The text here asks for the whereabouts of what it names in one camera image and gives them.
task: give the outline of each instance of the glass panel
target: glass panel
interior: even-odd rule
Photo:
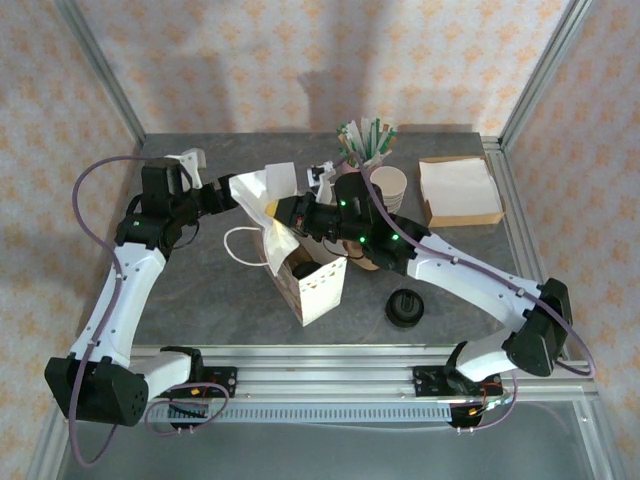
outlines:
[[[104,425],[80,438],[100,448]],[[80,469],[67,451],[59,480],[562,479],[588,480],[586,450],[571,403],[519,404],[495,428],[473,435],[406,425],[218,424],[193,437],[159,438],[122,428],[104,461]]]

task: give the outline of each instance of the white paper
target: white paper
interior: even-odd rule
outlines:
[[[502,211],[498,188],[481,158],[420,162],[420,189],[434,217]]]
[[[229,179],[231,196],[262,227],[264,252],[269,268],[278,274],[282,262],[296,248],[298,240],[291,231],[265,213],[275,200],[297,194],[293,163],[267,165],[264,170],[236,175]]]

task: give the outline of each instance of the tabletop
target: tabletop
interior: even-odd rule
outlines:
[[[264,165],[294,162],[298,188],[307,188],[306,168],[338,156],[335,134],[152,134],[142,155],[179,154],[202,148],[207,169],[204,182],[228,173],[245,173]],[[400,133],[386,165],[402,169],[408,187],[399,215],[424,223],[418,159],[427,156],[483,154],[473,133]],[[132,192],[139,191],[139,175]],[[248,225],[240,208],[200,222],[195,241],[174,251],[154,285],[138,326],[137,345],[335,345],[455,344],[496,331],[500,325],[477,307],[426,282],[392,272],[368,272],[347,266],[338,307],[302,327],[264,267],[248,267],[226,253],[222,237]],[[445,241],[497,268],[515,272],[507,234],[498,225],[433,229]],[[183,240],[191,232],[185,231]],[[233,250],[240,258],[258,260],[250,232],[237,233]],[[400,330],[385,316],[384,306],[398,288],[415,290],[425,313],[417,326]]]

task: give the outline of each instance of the brown cardboard box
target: brown cardboard box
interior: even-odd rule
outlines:
[[[484,155],[470,156],[446,156],[446,157],[426,157],[421,158],[420,162],[425,163],[442,163],[442,162],[451,162],[456,160],[466,160],[469,158],[482,158],[485,162],[487,161]],[[429,204],[429,200],[425,200],[423,208],[425,218],[427,220],[427,226],[429,227],[458,227],[458,226],[467,226],[467,225],[493,225],[500,223],[504,213],[506,211],[506,205],[504,202],[504,198],[500,195],[500,204],[502,209],[500,212],[496,213],[488,213],[483,215],[440,215],[435,216],[431,210],[431,205]]]

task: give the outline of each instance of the black lid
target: black lid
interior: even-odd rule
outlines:
[[[424,313],[424,302],[413,290],[402,288],[391,294],[385,312],[389,321],[397,327],[415,327]]]

